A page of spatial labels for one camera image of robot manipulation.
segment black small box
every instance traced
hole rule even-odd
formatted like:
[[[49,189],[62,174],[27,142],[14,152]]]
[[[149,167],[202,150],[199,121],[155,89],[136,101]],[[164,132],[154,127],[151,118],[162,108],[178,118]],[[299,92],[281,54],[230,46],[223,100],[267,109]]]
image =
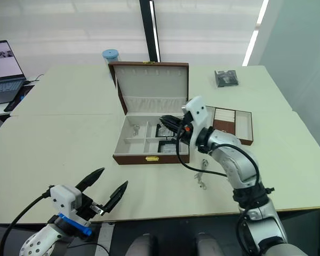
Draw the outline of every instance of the black small box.
[[[235,70],[215,71],[214,76],[218,87],[238,85]]]

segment laptop screen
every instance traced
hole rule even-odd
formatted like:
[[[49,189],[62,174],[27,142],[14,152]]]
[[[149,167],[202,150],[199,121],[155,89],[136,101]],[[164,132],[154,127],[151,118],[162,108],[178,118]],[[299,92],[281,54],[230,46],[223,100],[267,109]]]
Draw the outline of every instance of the laptop screen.
[[[7,42],[0,42],[0,78],[23,75]]]

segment white wall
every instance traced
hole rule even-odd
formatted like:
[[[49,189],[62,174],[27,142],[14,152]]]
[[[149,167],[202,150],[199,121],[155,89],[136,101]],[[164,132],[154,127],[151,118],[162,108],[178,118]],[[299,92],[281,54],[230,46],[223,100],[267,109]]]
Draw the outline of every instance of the white wall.
[[[155,1],[162,61],[241,66],[262,2]]]
[[[155,1],[162,61],[241,65],[262,1]],[[27,76],[102,63],[108,48],[149,60],[139,0],[0,0],[3,39]]]
[[[249,58],[248,66],[258,65],[260,63],[284,1],[285,0],[269,0],[265,16],[259,28],[255,46]]]
[[[320,0],[283,0],[274,22],[259,64],[266,66],[320,145]],[[263,29],[259,36],[267,32]]]
[[[139,0],[0,0],[0,40],[9,41],[26,76],[55,64],[149,60]]]

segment laptop keyboard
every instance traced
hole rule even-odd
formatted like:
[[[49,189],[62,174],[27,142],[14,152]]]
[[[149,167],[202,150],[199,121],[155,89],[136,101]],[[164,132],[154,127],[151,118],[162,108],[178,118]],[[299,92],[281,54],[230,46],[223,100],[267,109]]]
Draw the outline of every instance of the laptop keyboard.
[[[16,90],[20,86],[20,84],[21,84],[21,81],[0,83],[0,92]]]

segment brown leather box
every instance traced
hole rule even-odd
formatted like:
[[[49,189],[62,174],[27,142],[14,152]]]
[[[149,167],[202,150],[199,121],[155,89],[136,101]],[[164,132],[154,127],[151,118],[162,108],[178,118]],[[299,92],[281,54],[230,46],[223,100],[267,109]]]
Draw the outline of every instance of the brown leather box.
[[[207,106],[208,125],[220,131],[232,133],[243,145],[250,146],[253,142],[251,112],[216,108]]]
[[[109,64],[125,120],[113,158],[118,164],[179,163],[173,153],[158,153],[156,137],[162,115],[182,117],[188,99],[188,63],[124,62]],[[180,156],[189,163],[189,147],[180,143]]]

